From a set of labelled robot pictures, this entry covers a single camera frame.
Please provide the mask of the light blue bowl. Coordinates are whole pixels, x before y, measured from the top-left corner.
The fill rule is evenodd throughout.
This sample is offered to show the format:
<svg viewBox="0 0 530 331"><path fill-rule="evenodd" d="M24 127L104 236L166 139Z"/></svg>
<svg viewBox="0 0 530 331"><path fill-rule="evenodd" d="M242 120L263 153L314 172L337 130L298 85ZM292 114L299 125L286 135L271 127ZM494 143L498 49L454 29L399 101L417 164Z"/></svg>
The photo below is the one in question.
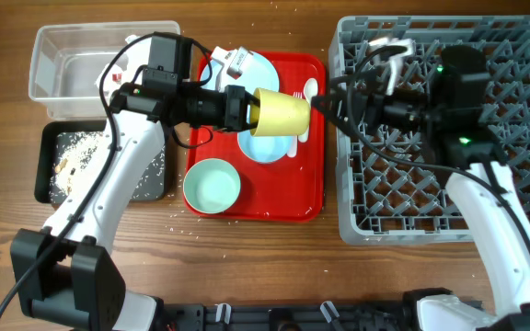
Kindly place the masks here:
<svg viewBox="0 0 530 331"><path fill-rule="evenodd" d="M259 164L281 160L289 152L292 140L290 136L254 137L249 131L242 131L237 135L237 144L242 154Z"/></svg>

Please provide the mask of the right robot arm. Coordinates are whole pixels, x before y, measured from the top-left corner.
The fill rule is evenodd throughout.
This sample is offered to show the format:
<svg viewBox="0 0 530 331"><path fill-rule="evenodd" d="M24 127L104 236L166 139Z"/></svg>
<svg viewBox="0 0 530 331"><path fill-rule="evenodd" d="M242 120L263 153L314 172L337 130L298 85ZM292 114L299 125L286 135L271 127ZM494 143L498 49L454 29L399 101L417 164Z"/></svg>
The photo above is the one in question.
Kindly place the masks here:
<svg viewBox="0 0 530 331"><path fill-rule="evenodd" d="M530 222L497 137L480 122L490 82L483 52L452 46L441 54L429 94L389 83L360 67L332 80L313 107L336 128L363 140L386 125L422 138L421 168L438 176L472 233L487 270L495 314L444 289L410 291L404 325L413 330L530 330Z"/></svg>

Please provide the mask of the white paper napkin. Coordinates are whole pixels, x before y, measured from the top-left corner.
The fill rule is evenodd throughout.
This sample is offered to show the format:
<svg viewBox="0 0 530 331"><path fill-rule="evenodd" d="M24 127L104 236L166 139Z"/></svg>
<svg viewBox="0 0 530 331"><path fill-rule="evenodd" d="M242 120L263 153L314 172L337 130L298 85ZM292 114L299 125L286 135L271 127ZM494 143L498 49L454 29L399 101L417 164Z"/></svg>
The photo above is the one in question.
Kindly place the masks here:
<svg viewBox="0 0 530 331"><path fill-rule="evenodd" d="M136 70L148 64L150 47L151 40L145 39L135 43L120 57L105 78L103 91L106 95L119 89L122 84L130 83Z"/></svg>

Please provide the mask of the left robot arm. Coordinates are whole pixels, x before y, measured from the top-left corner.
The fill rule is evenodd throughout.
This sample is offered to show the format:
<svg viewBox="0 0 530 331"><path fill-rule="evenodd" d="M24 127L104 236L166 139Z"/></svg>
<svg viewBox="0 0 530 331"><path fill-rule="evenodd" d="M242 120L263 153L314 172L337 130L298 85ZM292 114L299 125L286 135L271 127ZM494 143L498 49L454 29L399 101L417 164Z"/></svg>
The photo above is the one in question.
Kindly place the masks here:
<svg viewBox="0 0 530 331"><path fill-rule="evenodd" d="M110 252L136 185L177 124L218 131L249 129L259 104L241 86L211 91L190 80L198 42L178 34L146 36L149 58L130 82L100 98L107 122L102 167L71 193L39 231L17 232L8 293L32 318L77 330L166 330L163 302L128 291Z"/></svg>

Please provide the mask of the yellow plastic cup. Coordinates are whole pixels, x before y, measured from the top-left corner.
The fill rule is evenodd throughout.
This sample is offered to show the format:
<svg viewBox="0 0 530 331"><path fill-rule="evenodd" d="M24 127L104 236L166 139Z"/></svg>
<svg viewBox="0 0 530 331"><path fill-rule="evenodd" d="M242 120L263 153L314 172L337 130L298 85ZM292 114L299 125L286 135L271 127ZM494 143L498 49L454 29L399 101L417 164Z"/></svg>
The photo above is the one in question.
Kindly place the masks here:
<svg viewBox="0 0 530 331"><path fill-rule="evenodd" d="M308 129L311 107L305 99L264 88L257 88L253 95L260 107L250 108L249 118L259 123L250 130L252 136L297 136Z"/></svg>

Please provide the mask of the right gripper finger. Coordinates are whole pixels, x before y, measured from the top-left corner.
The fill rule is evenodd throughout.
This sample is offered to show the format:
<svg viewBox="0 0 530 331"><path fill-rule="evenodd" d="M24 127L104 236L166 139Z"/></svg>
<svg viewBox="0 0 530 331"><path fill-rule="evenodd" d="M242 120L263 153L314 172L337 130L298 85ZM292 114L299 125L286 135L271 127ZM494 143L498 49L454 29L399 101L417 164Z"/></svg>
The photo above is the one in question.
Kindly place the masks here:
<svg viewBox="0 0 530 331"><path fill-rule="evenodd" d="M313 109L320 113L324 119L335 126L338 130L352 130L353 124L348 117L347 108L344 105L325 108L323 105L314 105Z"/></svg>
<svg viewBox="0 0 530 331"><path fill-rule="evenodd" d="M340 107L346 105L351 95L346 88L331 86L324 95L316 95L311 99L312 107Z"/></svg>

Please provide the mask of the food scraps and rice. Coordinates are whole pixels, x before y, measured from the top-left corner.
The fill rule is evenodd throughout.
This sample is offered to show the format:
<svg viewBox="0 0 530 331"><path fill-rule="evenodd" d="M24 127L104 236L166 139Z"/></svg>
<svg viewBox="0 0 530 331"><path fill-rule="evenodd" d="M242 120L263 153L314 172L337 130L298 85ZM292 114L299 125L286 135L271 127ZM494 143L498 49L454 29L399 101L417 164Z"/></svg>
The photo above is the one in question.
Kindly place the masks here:
<svg viewBox="0 0 530 331"><path fill-rule="evenodd" d="M99 154L98 143L103 141L101 131L61 132L56 137L52 175L49 180L49 198L52 204L61 204L79 180L94 155ZM152 159L135 186L132 200L160 200L166 183L166 147Z"/></svg>

